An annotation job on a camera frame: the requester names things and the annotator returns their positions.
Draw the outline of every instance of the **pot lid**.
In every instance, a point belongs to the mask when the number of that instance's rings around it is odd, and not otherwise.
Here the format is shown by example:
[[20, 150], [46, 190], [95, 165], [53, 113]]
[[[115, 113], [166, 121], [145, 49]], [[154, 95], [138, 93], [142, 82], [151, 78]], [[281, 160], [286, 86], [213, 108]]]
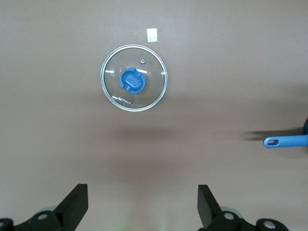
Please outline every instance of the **pot lid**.
[[167, 70], [151, 49], [126, 45], [107, 57], [101, 81], [106, 96], [115, 106], [140, 112], [162, 99], [167, 88]]

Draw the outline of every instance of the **metal bolt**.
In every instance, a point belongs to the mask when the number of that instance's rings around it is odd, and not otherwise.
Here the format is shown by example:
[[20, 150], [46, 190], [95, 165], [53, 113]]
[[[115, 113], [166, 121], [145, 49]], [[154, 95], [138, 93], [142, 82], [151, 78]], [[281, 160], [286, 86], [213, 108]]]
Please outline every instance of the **metal bolt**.
[[267, 220], [267, 221], [264, 222], [264, 226], [267, 227], [267, 228], [269, 228], [269, 229], [272, 229], [272, 230], [273, 230], [274, 228], [276, 228], [276, 226], [274, 225], [274, 223], [271, 222], [271, 221], [269, 221], [269, 220]]
[[41, 214], [38, 216], [38, 220], [44, 220], [46, 217], [48, 217], [47, 214]]
[[225, 217], [225, 219], [228, 219], [228, 220], [233, 220], [234, 219], [234, 216], [231, 213], [225, 213], [224, 217]]

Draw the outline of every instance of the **black clamp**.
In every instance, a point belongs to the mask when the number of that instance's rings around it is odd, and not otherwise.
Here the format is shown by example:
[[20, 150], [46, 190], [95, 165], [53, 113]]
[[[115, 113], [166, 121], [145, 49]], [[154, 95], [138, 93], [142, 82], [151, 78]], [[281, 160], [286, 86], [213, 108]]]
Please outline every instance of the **black clamp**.
[[53, 211], [39, 212], [16, 226], [9, 218], [0, 219], [0, 231], [74, 231], [87, 210], [88, 187], [78, 184]]
[[233, 212], [222, 211], [207, 185], [198, 187], [198, 212], [203, 224], [199, 231], [289, 231], [276, 220], [260, 219], [254, 226]]

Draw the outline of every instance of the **white sticker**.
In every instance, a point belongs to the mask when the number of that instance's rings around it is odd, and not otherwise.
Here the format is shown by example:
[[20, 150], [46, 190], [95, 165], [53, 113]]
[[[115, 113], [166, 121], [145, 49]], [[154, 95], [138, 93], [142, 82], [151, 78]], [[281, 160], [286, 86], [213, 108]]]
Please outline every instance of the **white sticker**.
[[148, 42], [157, 42], [157, 28], [146, 29]]

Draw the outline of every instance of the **handle hole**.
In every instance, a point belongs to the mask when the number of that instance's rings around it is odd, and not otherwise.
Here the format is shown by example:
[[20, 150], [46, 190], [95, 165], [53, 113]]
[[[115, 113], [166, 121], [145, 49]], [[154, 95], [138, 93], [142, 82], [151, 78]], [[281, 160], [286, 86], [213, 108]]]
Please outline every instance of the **handle hole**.
[[268, 146], [277, 146], [279, 144], [279, 140], [269, 140]]

